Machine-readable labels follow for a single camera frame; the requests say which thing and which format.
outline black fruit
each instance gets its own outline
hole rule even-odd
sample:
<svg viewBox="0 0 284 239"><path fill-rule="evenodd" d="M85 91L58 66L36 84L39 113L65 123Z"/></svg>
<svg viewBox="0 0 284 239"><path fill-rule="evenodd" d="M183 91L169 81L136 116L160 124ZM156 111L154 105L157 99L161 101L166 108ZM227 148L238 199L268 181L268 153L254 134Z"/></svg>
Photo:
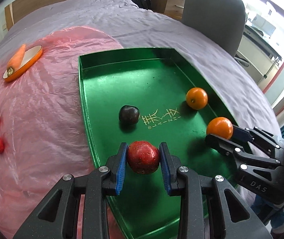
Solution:
<svg viewBox="0 0 284 239"><path fill-rule="evenodd" d="M137 107L124 105L119 112L119 120L124 125L134 125L138 123L140 111Z"/></svg>

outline pink plastic sheet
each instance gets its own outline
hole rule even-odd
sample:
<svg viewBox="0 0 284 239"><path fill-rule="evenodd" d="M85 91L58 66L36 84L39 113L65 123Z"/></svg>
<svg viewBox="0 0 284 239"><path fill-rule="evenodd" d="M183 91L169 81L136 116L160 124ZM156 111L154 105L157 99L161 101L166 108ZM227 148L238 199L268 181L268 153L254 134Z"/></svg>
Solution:
<svg viewBox="0 0 284 239"><path fill-rule="evenodd" d="M13 53L0 59L0 136L5 141L0 231L8 239L64 174L76 177L94 169L79 98L78 56L122 48L107 34L84 26L56 31L27 49L36 45L43 46L41 58L12 83L2 76L3 62ZM111 238L122 238L108 213Z"/></svg>

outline gray chair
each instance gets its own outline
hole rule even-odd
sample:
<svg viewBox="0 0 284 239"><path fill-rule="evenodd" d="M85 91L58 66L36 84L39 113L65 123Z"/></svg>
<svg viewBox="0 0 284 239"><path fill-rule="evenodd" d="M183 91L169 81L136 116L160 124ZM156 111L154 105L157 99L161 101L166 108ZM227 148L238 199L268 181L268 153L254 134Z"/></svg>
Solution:
<svg viewBox="0 0 284 239"><path fill-rule="evenodd" d="M181 22L235 57L246 22L242 0L185 0Z"/></svg>

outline metallic green surface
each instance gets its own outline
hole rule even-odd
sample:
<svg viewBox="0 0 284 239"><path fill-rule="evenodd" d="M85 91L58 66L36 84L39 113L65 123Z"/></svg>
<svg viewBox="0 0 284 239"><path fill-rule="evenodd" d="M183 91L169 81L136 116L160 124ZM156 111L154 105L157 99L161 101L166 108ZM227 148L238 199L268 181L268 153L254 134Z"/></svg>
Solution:
<svg viewBox="0 0 284 239"><path fill-rule="evenodd" d="M233 185L234 160L204 143L207 124L217 116L234 118L201 74L176 50L135 48L79 57L80 97L91 154L96 167L117 153L120 143L167 142L171 154L201 175L226 177ZM201 87L209 104L200 111L185 102L187 91ZM139 108L135 128L122 130L123 105ZM176 238L180 197L164 190L161 168L139 175L127 166L123 190L109 204L127 238Z"/></svg>

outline orange plate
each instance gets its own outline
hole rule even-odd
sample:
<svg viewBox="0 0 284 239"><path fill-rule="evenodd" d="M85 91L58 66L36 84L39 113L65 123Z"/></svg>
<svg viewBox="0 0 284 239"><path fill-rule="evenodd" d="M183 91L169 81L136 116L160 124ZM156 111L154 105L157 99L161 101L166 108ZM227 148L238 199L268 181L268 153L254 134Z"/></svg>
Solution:
<svg viewBox="0 0 284 239"><path fill-rule="evenodd" d="M18 70L8 77L7 70L3 74L6 82L12 82L23 75L42 55L42 46L35 46L27 50Z"/></svg>

